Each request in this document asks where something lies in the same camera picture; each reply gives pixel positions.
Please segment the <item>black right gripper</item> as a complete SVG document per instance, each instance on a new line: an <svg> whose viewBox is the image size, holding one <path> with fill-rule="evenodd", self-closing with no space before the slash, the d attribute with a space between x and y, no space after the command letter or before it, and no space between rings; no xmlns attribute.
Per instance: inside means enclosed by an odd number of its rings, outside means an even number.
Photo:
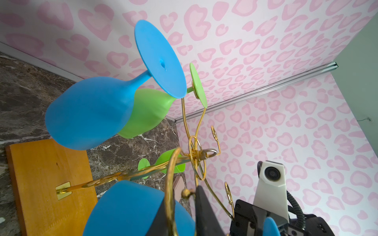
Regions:
<svg viewBox="0 0 378 236"><path fill-rule="evenodd" d="M264 222L269 217L277 225L276 236L287 236L288 221L284 217L243 200L236 201L234 212L234 220L230 226L231 236L263 236Z"/></svg>

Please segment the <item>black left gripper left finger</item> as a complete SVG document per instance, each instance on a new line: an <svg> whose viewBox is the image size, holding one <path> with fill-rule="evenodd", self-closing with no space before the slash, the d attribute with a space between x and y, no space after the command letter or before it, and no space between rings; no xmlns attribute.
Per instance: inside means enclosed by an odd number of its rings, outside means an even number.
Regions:
<svg viewBox="0 0 378 236"><path fill-rule="evenodd" d="M161 203L146 236L168 236L168 227L164 203Z"/></svg>

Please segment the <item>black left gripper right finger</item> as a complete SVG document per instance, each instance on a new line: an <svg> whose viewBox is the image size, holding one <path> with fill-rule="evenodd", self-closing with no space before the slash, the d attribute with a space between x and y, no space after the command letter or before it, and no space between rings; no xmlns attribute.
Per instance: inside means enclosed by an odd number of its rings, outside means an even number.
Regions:
<svg viewBox="0 0 378 236"><path fill-rule="evenodd" d="M195 191L195 228L197 236L224 236L202 186Z"/></svg>

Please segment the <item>blue wine glass front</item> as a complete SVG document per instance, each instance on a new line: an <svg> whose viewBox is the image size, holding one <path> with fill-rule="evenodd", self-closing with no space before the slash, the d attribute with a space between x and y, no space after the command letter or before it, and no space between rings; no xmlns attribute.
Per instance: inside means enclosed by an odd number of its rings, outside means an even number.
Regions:
<svg viewBox="0 0 378 236"><path fill-rule="evenodd" d="M100 198L86 223L85 236L144 236L164 200L164 192L121 181Z"/></svg>

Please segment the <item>blue wine glass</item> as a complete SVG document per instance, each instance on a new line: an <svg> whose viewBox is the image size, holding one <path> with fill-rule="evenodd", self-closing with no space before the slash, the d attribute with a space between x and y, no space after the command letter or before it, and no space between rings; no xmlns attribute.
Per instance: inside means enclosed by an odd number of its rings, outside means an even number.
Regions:
<svg viewBox="0 0 378 236"><path fill-rule="evenodd" d="M86 223L85 236L144 236L164 200L164 192L121 181L100 198Z"/></svg>
<svg viewBox="0 0 378 236"><path fill-rule="evenodd" d="M128 123L135 93L150 78L172 97L185 97L184 72L163 34L150 22L140 20L134 36L146 71L130 81L93 77L67 89L45 114L46 128L58 144L88 150L112 138Z"/></svg>

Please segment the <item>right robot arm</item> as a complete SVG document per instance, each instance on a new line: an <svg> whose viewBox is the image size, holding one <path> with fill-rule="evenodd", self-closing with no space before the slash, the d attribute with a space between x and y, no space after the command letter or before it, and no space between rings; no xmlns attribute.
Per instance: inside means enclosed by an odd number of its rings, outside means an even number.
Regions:
<svg viewBox="0 0 378 236"><path fill-rule="evenodd" d="M326 221L314 214L305 214L297 200L288 192L288 212L296 215L285 219L275 213L237 200L231 236L333 236Z"/></svg>

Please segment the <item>green wine glass back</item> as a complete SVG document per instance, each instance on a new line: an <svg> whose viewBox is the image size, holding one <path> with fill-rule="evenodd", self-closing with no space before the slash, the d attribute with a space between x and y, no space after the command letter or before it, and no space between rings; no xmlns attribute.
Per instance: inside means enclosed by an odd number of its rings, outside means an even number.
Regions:
<svg viewBox="0 0 378 236"><path fill-rule="evenodd" d="M131 139L152 130L162 122L175 100L175 97L159 90L138 89L131 117L118 135Z"/></svg>

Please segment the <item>blue wine glass back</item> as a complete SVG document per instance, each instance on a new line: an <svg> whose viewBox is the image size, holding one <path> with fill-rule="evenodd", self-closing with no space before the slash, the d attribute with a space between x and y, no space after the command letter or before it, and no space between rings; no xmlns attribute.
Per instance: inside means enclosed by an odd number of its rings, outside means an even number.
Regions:
<svg viewBox="0 0 378 236"><path fill-rule="evenodd" d="M128 123L135 93L150 78L172 97L185 97L184 72L163 34L150 22L140 20L134 36L146 71L130 81L93 77L67 89L45 114L46 128L58 144L88 150L112 138Z"/></svg>

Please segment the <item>wooden rack base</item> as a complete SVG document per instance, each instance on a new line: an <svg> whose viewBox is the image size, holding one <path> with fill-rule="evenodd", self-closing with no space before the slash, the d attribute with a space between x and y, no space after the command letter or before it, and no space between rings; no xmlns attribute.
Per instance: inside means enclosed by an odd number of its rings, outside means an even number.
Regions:
<svg viewBox="0 0 378 236"><path fill-rule="evenodd" d="M81 236L95 189L59 197L56 188L92 181L87 152L47 139L9 145L6 155L22 235Z"/></svg>

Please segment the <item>pink case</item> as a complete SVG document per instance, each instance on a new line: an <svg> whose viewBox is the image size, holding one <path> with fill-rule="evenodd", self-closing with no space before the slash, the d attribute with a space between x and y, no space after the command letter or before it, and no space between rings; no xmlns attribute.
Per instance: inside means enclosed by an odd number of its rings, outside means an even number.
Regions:
<svg viewBox="0 0 378 236"><path fill-rule="evenodd" d="M182 198L182 191L185 189L185 182L182 176L178 176L173 181L174 198L180 202Z"/></svg>

